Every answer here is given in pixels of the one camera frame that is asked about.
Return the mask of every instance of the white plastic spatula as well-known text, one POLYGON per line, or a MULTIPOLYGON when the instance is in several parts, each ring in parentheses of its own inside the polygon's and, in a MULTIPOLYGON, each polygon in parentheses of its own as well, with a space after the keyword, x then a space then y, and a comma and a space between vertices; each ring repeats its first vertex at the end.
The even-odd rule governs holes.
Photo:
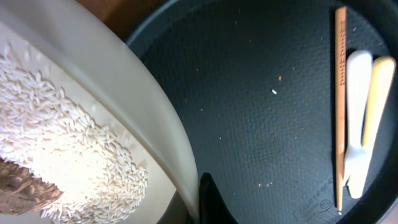
POLYGON ((358 159, 362 163, 358 162, 361 165, 355 167, 357 172, 355 172, 355 175, 351 174, 347 183, 349 193, 353 198, 359 198, 363 194, 377 131, 391 87, 395 67, 396 62, 392 57, 381 57, 373 62, 362 139, 362 148, 365 157, 358 159))
POLYGON ((345 183, 355 178, 367 167, 366 153, 361 145, 362 125, 372 74, 372 55, 366 50, 357 50, 347 59, 346 92, 348 147, 345 154, 345 183))

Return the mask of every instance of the embossed logo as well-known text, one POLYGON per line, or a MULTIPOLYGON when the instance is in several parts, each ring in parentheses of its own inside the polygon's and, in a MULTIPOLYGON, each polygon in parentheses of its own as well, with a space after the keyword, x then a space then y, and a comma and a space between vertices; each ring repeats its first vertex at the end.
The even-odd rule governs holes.
POLYGON ((307 222, 318 212, 325 212, 333 205, 333 178, 328 179, 307 203, 297 208, 293 215, 300 221, 307 222))

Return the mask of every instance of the black tray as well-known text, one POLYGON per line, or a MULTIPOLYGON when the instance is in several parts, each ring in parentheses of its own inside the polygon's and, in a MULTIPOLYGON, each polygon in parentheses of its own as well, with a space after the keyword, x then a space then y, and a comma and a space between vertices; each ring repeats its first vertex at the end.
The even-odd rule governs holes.
POLYGON ((335 208, 333 21, 343 4, 349 52, 398 58, 392 0, 169 1, 127 40, 239 223, 376 223, 398 196, 395 78, 365 194, 345 188, 343 216, 335 208))

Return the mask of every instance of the pine cone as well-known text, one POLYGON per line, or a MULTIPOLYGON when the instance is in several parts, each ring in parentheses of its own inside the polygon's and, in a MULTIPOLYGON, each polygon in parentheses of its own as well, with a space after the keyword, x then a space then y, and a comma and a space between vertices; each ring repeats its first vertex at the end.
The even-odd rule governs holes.
POLYGON ((27 168, 0 159, 0 213, 22 215, 61 197, 57 186, 32 176, 27 168))

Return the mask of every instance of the white rice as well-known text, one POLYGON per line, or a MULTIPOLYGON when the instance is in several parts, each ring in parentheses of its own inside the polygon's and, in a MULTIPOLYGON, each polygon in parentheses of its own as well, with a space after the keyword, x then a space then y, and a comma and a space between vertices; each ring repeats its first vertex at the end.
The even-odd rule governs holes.
POLYGON ((64 194, 42 210, 54 223, 116 223, 146 195, 147 171, 109 130, 43 80, 0 55, 0 157, 64 194))

